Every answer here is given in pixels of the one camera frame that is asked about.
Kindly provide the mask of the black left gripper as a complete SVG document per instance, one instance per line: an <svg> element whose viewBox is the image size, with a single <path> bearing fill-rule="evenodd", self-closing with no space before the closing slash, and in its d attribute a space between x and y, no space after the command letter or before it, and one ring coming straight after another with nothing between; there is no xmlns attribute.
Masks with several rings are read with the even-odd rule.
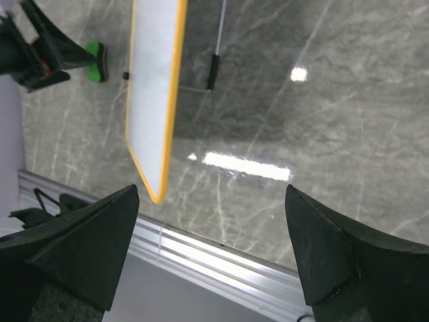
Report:
<svg viewBox="0 0 429 322"><path fill-rule="evenodd" d="M57 28L32 0L28 1L28 18L59 69L96 63L94 55ZM44 70L36 51L18 30L12 12L1 11L1 76L6 74L29 93L70 80L70 75L62 70Z"/></svg>

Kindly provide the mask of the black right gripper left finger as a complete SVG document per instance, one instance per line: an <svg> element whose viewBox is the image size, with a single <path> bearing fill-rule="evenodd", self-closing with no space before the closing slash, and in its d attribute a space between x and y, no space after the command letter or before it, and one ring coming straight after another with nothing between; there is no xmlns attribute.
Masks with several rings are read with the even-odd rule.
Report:
<svg viewBox="0 0 429 322"><path fill-rule="evenodd" d="M1 237L2 321L102 321L110 311L139 210L131 184L60 216L15 212Z"/></svg>

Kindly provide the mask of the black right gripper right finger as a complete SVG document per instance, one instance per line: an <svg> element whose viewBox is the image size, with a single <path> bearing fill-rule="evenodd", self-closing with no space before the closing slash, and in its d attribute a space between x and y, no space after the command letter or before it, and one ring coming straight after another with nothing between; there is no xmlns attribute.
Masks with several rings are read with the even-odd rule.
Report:
<svg viewBox="0 0 429 322"><path fill-rule="evenodd" d="M288 185L289 236L316 321L427 321L428 246L378 231Z"/></svg>

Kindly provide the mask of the green whiteboard eraser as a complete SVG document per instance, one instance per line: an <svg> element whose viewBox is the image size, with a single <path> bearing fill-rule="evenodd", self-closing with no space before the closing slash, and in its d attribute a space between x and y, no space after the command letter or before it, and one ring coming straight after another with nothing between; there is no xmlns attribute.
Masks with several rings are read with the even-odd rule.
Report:
<svg viewBox="0 0 429 322"><path fill-rule="evenodd" d="M95 57L95 63L88 68L87 79L94 83L104 83L108 80L107 47L100 42L88 42L86 51Z"/></svg>

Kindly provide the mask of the yellow framed whiteboard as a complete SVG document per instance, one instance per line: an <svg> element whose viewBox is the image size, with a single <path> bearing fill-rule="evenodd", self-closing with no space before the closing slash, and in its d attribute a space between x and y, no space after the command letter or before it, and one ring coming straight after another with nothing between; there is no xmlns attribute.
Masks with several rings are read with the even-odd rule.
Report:
<svg viewBox="0 0 429 322"><path fill-rule="evenodd" d="M154 203L166 197L187 1L134 1L125 141Z"/></svg>

